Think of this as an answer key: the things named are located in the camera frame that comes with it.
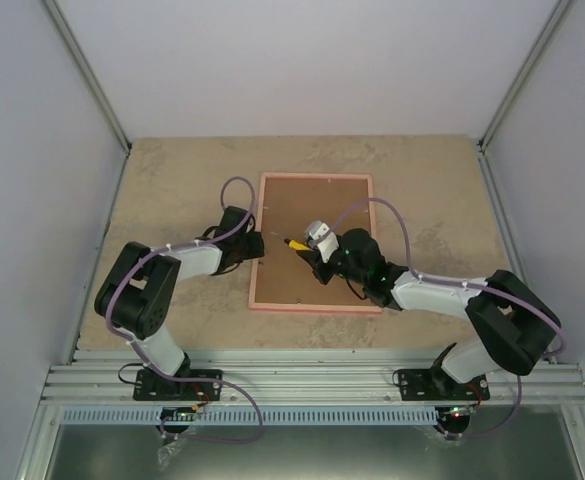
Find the yellow handled screwdriver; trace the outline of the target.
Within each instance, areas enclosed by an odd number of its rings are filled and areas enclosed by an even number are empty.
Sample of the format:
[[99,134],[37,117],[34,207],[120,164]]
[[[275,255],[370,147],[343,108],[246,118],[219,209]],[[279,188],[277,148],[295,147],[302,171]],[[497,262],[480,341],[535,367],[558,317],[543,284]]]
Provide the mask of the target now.
[[281,239],[284,242],[284,244],[292,250],[295,250],[295,251],[310,251],[311,250],[311,248],[308,245],[306,245],[302,242],[285,237],[285,236],[283,236],[277,232],[274,232],[274,231],[271,231],[271,234],[276,236],[277,238]]

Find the pink wooden photo frame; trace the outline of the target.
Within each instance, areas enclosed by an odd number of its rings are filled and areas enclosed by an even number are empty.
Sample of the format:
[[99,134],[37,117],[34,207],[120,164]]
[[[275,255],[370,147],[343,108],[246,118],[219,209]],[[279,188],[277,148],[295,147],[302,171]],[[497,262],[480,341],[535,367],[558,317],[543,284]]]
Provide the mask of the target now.
[[365,200],[374,195],[369,174],[280,173],[261,176],[256,230],[265,254],[251,269],[249,308],[275,313],[376,315],[381,309],[358,299],[343,280],[326,285],[312,267],[288,246],[304,244],[327,230],[342,234],[353,228],[376,233],[375,207]]

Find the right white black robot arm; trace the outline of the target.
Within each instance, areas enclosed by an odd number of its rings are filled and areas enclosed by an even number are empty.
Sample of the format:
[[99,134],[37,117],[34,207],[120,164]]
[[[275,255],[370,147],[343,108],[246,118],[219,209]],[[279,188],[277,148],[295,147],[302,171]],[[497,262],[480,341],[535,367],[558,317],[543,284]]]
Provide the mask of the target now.
[[426,277],[386,260],[366,230],[336,235],[321,222],[311,225],[305,243],[287,244],[323,285],[339,277],[382,309],[428,311],[472,325],[475,338],[451,343],[430,367],[393,374],[404,401],[487,398],[488,373],[529,375],[561,329],[556,315],[507,270],[486,279]]

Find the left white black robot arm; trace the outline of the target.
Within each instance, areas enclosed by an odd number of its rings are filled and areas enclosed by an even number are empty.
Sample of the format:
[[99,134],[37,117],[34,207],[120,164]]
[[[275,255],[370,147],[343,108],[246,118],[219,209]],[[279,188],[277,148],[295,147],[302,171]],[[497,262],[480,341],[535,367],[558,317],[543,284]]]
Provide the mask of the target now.
[[108,330],[131,345],[143,367],[157,374],[157,388],[179,399],[190,390],[190,359],[165,325],[177,283],[221,276],[263,256],[254,215],[229,206],[218,225],[181,249],[125,244],[96,294],[94,310]]

